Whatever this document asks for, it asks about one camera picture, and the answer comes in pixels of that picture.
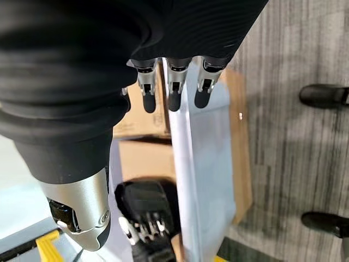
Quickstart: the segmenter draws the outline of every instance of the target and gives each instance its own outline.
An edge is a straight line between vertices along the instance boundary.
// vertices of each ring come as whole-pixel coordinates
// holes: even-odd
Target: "black shoe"
[[[347,105],[348,94],[348,87],[314,84],[302,88],[299,100],[315,108],[336,109]]]
[[[348,237],[349,218],[321,212],[307,212],[302,215],[302,223],[310,229],[332,234],[336,237]]]

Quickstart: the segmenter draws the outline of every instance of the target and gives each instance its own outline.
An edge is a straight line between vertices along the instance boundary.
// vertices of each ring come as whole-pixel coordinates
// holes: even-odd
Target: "gray carpet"
[[[270,0],[230,67],[247,80],[254,204],[227,236],[275,259],[340,261],[340,241],[300,216],[349,217],[349,109],[308,108],[298,92],[349,86],[349,1]]]

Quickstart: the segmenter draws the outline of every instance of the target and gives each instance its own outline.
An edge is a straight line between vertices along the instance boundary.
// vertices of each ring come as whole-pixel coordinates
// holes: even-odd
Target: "yellow tape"
[[[57,248],[52,244],[52,241],[56,239],[59,239],[58,230],[52,231],[35,240],[42,262],[64,262]]]
[[[220,258],[220,257],[215,257],[214,258],[214,262],[226,262],[226,260],[224,260],[223,258]]]

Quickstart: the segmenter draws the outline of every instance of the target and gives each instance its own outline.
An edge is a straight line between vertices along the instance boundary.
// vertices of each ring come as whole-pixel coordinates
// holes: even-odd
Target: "cardboard box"
[[[228,83],[230,91],[231,148],[236,202],[233,223],[238,224],[252,205],[245,81],[243,75],[232,70],[225,70],[220,81]],[[123,140],[119,142],[119,148],[125,181],[139,177],[167,177],[176,180],[170,144]]]
[[[157,81],[155,88],[156,108],[152,114],[145,112],[143,96],[138,83],[128,87],[131,110],[114,127],[115,138],[130,138],[139,136],[170,137],[169,116],[166,106],[166,91],[163,84],[162,66],[157,66]]]

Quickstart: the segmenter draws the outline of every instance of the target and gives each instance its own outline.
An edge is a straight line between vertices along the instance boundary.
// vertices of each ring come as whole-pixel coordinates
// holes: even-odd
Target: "robotic hand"
[[[154,111],[157,57],[169,64],[169,106],[203,56],[195,104],[203,108],[267,0],[3,0],[0,134],[14,140],[54,220],[84,249],[110,230],[112,128],[138,75]],[[134,68],[126,66],[132,59]]]

